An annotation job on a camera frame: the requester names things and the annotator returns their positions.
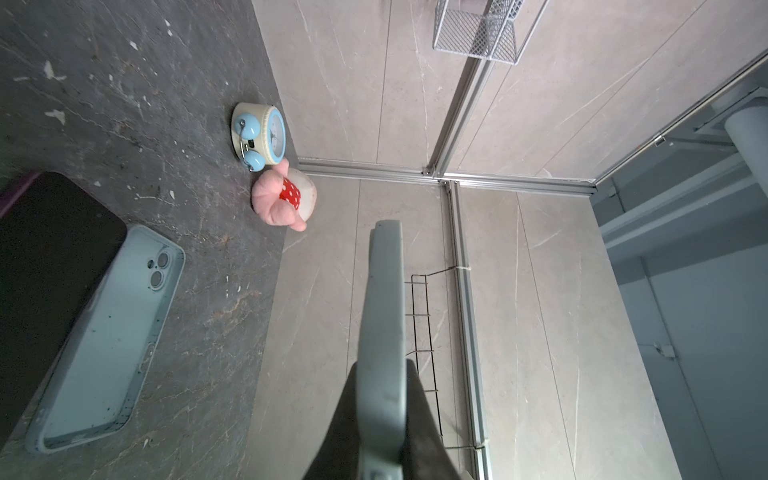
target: wire basket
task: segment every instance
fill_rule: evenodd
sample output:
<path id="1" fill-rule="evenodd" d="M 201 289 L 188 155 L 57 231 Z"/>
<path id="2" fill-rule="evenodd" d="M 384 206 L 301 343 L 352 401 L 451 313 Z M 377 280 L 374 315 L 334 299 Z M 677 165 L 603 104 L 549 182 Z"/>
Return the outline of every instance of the wire basket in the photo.
<path id="1" fill-rule="evenodd" d="M 516 64 L 522 53 L 515 37 L 515 19 L 523 0 L 492 0 L 488 13 L 477 15 L 448 8 L 449 0 L 435 7 L 435 50 L 484 60 Z"/>

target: pink plush toy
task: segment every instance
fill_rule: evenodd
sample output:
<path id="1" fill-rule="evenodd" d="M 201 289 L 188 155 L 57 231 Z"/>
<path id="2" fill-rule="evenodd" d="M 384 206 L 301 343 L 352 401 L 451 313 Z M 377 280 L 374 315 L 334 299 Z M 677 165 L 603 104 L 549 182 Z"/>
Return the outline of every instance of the pink plush toy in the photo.
<path id="1" fill-rule="evenodd" d="M 305 173 L 288 168 L 284 158 L 256 180 L 250 200 L 267 225 L 287 225 L 302 232 L 315 210 L 317 189 Z"/>

